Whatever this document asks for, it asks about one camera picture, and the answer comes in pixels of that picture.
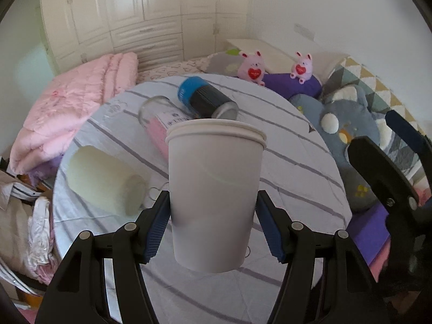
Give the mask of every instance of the pink plush bunny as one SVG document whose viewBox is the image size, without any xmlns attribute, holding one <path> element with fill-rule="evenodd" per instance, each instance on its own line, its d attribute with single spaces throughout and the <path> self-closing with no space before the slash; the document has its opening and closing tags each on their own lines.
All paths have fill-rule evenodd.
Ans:
<svg viewBox="0 0 432 324">
<path fill-rule="evenodd" d="M 247 53 L 240 52 L 245 60 L 238 69 L 237 76 L 240 79 L 246 80 L 247 82 L 257 83 L 264 86 L 264 59 L 259 51 L 255 52 L 253 55 L 248 55 Z"/>
<path fill-rule="evenodd" d="M 290 77 L 291 79 L 298 77 L 299 83 L 304 84 L 312 77 L 312 55 L 308 53 L 306 57 L 302 57 L 300 52 L 296 52 L 296 55 L 299 60 L 292 66 Z"/>
</svg>

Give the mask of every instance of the paper cup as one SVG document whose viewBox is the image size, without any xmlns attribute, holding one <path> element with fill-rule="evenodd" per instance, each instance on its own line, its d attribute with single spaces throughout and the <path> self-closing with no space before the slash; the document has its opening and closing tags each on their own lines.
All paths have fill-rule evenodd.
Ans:
<svg viewBox="0 0 432 324">
<path fill-rule="evenodd" d="M 266 135 L 234 120 L 172 126 L 169 186 L 174 255 L 199 272 L 227 272 L 245 260 Z"/>
</svg>

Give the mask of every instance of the purple cloth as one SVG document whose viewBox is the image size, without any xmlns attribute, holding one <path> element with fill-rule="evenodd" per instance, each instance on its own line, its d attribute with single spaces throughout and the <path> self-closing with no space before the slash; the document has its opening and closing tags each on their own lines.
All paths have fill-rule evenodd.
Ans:
<svg viewBox="0 0 432 324">
<path fill-rule="evenodd" d="M 63 155 L 57 156 L 48 162 L 44 162 L 34 167 L 27 175 L 34 187 L 39 184 L 40 180 L 49 179 L 57 174 Z"/>
<path fill-rule="evenodd" d="M 302 85 L 297 78 L 291 79 L 289 75 L 290 73 L 266 74 L 263 82 L 266 83 L 266 88 L 273 90 L 287 100 L 297 94 L 305 94 L 314 98 L 318 98 L 321 94 L 322 86 L 316 77 L 312 76 Z"/>
<path fill-rule="evenodd" d="M 387 216 L 388 212 L 384 206 L 377 202 L 366 212 L 354 214 L 346 228 L 368 265 L 372 263 L 390 236 L 385 227 Z"/>
</svg>

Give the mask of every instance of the white tablecloth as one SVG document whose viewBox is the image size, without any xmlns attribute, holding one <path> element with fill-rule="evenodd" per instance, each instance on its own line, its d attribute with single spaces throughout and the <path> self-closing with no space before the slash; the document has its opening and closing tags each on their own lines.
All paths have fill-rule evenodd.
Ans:
<svg viewBox="0 0 432 324">
<path fill-rule="evenodd" d="M 268 192 L 274 204 L 285 208 L 292 220 L 314 231 L 333 234 L 345 228 L 351 211 L 338 168 L 324 141 L 303 115 L 264 87 L 221 75 L 200 76 L 237 102 L 238 120 L 267 134 L 260 189 Z M 155 95 L 167 96 L 180 106 L 177 89 L 185 78 L 167 77 L 140 84 L 103 105 L 83 125 L 65 154 L 55 183 L 55 235 L 62 257 L 82 230 L 91 230 L 95 235 L 113 232 L 135 220 L 107 214 L 68 188 L 64 172 L 72 154 L 81 146 L 93 145 L 137 172 L 151 171 L 150 186 L 167 189 L 168 163 L 138 123 L 137 114 L 143 101 Z M 157 190 L 152 189 L 144 207 L 151 207 L 157 195 Z M 224 274 L 189 271 L 174 259 L 168 225 L 157 255 L 142 266 L 160 323 L 266 323 L 286 266 L 271 256 L 256 216 L 249 247 L 249 257 L 237 270 Z M 314 283 L 321 275 L 320 266 L 322 262 L 317 260 Z M 107 262 L 106 271 L 111 314 L 120 320 L 111 262 Z"/>
</svg>

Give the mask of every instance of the bottle label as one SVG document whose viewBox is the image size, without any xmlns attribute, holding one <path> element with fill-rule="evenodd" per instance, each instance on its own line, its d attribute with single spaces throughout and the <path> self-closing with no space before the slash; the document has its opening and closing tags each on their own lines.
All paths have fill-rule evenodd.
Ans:
<svg viewBox="0 0 432 324">
<path fill-rule="evenodd" d="M 161 112 L 156 115 L 156 118 L 168 130 L 174 124 L 185 122 L 191 118 L 180 111 Z"/>
</svg>

